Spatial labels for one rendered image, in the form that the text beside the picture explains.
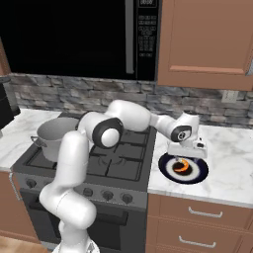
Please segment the brown wall cupboard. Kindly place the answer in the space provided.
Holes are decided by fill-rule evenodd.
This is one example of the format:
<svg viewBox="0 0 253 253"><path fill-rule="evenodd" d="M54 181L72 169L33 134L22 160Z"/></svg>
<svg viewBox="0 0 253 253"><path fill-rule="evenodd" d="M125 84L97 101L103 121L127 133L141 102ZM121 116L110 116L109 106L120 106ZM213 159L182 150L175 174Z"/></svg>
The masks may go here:
<svg viewBox="0 0 253 253"><path fill-rule="evenodd" d="M0 39L0 76L7 76L11 73L9 62L6 56L2 40Z"/></svg>

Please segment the grey metal pot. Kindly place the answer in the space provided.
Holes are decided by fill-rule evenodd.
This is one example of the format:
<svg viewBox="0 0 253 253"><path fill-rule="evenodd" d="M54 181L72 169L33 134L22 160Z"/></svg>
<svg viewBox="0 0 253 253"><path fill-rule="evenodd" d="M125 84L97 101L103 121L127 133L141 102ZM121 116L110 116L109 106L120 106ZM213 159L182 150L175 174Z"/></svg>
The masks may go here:
<svg viewBox="0 0 253 253"><path fill-rule="evenodd" d="M43 123L31 141L42 149L43 156L56 162L61 141L66 133L76 130L79 121L74 118L56 118Z"/></svg>

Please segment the dark blue round plate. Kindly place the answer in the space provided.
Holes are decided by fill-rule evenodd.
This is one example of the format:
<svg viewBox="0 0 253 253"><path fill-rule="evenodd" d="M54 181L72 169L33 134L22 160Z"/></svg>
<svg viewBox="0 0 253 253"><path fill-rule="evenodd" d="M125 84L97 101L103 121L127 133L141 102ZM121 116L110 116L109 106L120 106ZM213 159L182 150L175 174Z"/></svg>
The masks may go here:
<svg viewBox="0 0 253 253"><path fill-rule="evenodd" d="M173 165L180 158L186 159L189 162L189 168L185 172L175 172ZM158 161L160 172L169 180L179 184L197 184L207 177L209 174L209 166L205 160L193 157L178 157L164 153Z"/></svg>

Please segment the orange frozen meat piece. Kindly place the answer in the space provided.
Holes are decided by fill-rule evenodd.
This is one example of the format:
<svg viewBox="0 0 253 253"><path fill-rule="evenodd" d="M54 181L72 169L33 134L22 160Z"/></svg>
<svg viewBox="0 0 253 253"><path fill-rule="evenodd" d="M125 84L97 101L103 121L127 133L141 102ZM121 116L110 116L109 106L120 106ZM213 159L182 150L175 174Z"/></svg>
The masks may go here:
<svg viewBox="0 0 253 253"><path fill-rule="evenodd" d="M181 173L187 171L189 168L189 162L186 159L180 158L173 165L173 170L175 172Z"/></svg>

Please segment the black microwave oven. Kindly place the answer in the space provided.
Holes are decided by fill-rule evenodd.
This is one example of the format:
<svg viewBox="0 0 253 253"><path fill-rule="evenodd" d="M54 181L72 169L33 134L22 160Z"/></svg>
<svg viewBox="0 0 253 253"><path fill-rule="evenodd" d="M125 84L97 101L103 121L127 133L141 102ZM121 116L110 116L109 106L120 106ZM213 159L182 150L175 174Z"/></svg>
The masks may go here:
<svg viewBox="0 0 253 253"><path fill-rule="evenodd" d="M159 0L133 0L133 74L125 0L0 0L0 39L14 73L155 79Z"/></svg>

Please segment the brown base cupboard door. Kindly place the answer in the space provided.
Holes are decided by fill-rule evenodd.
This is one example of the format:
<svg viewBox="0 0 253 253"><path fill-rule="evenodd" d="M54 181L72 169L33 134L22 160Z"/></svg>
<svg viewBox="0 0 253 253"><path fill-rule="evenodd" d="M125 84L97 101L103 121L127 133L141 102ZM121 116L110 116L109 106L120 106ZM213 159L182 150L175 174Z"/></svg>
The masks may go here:
<svg viewBox="0 0 253 253"><path fill-rule="evenodd" d="M5 171L0 171L0 236L40 244L24 202L17 199Z"/></svg>

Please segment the white wall socket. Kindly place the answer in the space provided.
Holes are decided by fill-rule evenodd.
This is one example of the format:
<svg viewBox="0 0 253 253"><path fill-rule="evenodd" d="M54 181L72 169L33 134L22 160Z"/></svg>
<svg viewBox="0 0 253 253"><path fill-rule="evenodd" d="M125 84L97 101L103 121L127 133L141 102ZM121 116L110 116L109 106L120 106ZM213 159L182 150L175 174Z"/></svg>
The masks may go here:
<svg viewBox="0 0 253 253"><path fill-rule="evenodd" d="M224 90L222 95L223 103L235 103L237 101L238 92L232 90Z"/></svg>

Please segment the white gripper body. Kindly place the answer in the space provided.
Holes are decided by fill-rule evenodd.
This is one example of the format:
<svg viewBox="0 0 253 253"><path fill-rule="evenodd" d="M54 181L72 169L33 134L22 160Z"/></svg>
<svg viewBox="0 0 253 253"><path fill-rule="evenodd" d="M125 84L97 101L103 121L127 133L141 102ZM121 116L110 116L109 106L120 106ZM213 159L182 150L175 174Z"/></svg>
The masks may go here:
<svg viewBox="0 0 253 253"><path fill-rule="evenodd" d="M193 158L207 158L208 152L205 149L184 147L181 145L170 144L167 147L167 153L175 156L193 157Z"/></svg>

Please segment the brown wall cupboard door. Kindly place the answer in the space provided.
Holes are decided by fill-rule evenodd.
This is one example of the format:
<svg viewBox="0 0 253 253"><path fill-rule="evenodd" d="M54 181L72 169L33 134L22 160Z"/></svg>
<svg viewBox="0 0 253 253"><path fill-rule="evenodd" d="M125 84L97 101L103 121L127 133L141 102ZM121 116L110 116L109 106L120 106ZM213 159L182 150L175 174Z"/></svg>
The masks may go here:
<svg viewBox="0 0 253 253"><path fill-rule="evenodd" d="M162 0L157 84L252 91L253 0Z"/></svg>

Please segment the brown drawer front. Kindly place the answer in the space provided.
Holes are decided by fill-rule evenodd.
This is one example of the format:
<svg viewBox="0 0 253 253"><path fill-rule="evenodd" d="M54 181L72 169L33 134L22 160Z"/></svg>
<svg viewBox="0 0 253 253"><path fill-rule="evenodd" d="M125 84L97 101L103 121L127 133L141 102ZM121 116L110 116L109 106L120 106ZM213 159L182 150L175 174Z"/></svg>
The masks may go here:
<svg viewBox="0 0 253 253"><path fill-rule="evenodd" d="M221 218L214 218L191 214L188 211L188 207L191 207L194 211L209 213L220 213L222 211L223 216ZM173 216L191 221L247 229L251 222L253 210L242 207L163 196L161 198L160 214L162 216Z"/></svg>
<svg viewBox="0 0 253 253"><path fill-rule="evenodd" d="M216 246L210 249L184 244L179 241L179 235L185 240L205 244L216 242ZM158 221L157 243L159 246L178 247L195 253L246 253L244 237L238 232L176 220Z"/></svg>

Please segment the black stove with hob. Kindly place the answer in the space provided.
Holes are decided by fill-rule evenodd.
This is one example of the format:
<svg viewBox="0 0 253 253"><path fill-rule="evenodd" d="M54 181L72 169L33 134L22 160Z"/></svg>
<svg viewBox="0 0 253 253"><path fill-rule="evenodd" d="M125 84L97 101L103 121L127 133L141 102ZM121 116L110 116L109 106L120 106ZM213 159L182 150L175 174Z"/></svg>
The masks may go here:
<svg viewBox="0 0 253 253"><path fill-rule="evenodd" d="M93 196L86 198L94 205L128 212L126 225L95 220L88 228L101 253L145 253L147 187L155 135L156 130L151 126L142 132L126 130L115 147L91 148L86 180L74 191L83 195L83 190L90 188ZM47 160L34 143L13 165L37 237L50 250L60 243L58 224L52 224L45 212L31 210L29 204L39 199L42 188L53 180L55 169L56 164ZM28 179L34 179L37 185L30 189L26 184ZM104 191L111 191L113 198L106 201L102 196ZM132 202L125 204L123 194L132 195Z"/></svg>

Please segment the black countertop appliance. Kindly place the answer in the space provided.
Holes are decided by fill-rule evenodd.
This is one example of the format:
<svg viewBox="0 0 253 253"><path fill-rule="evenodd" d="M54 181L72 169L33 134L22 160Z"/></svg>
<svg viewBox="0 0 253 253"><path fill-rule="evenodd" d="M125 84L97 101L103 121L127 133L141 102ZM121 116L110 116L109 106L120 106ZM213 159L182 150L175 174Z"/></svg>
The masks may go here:
<svg viewBox="0 0 253 253"><path fill-rule="evenodd" d="M0 138L3 136L2 129L21 113L13 88L4 86L9 81L9 76L0 76Z"/></svg>

